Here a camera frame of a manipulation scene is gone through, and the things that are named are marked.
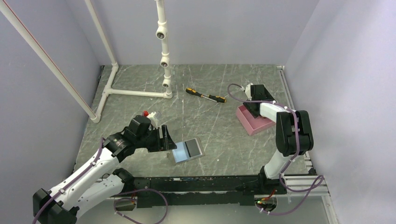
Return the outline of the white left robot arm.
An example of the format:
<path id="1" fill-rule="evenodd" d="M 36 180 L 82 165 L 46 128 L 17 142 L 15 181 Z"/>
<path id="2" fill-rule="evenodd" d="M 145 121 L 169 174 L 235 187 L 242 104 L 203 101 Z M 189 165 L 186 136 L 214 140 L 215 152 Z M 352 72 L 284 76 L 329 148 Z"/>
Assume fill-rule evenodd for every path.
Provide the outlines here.
<path id="1" fill-rule="evenodd" d="M 103 139 L 96 153 L 77 171 L 49 190 L 33 195 L 33 223 L 74 224 L 86 211 L 115 195 L 136 190 L 135 178 L 117 166 L 139 148 L 162 152 L 177 148 L 166 125 L 154 127 L 137 115 L 130 124 Z"/>

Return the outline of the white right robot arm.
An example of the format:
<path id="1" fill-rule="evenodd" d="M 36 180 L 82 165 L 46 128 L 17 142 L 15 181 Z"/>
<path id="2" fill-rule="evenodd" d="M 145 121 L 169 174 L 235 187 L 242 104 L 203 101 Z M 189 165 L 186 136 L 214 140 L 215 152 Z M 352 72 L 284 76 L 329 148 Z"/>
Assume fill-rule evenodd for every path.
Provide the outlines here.
<path id="1" fill-rule="evenodd" d="M 247 101 L 243 104 L 253 117 L 267 118 L 276 127 L 276 151 L 264 166 L 265 176 L 257 181 L 259 191 L 268 194 L 276 186 L 274 179 L 283 176 L 298 156 L 313 149 L 309 114 L 280 104 L 262 84 L 248 84 L 245 94 Z"/>

